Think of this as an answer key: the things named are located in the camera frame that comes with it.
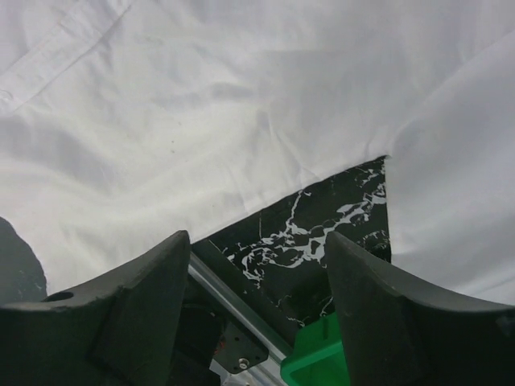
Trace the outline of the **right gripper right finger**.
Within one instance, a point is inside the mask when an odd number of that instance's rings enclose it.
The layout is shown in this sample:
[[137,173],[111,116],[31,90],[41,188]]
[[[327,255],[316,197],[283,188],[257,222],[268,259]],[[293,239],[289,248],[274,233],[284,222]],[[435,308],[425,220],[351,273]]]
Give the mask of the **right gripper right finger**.
[[337,232],[327,271],[353,385],[512,385],[514,308],[431,284]]

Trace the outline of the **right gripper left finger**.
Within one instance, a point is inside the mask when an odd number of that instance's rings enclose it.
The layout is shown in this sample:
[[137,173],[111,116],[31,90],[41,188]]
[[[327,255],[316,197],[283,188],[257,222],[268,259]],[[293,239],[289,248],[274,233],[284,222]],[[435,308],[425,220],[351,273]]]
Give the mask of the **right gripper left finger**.
[[140,257],[47,297],[57,339],[53,384],[164,385],[189,253],[189,235],[178,231]]

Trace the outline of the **white button-up shirt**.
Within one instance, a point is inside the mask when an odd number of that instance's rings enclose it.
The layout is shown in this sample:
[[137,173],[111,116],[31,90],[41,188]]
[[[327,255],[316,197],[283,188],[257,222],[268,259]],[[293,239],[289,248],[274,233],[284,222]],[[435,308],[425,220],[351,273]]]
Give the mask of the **white button-up shirt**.
[[1,4],[1,215],[48,293],[381,156],[394,264],[513,303],[513,2]]

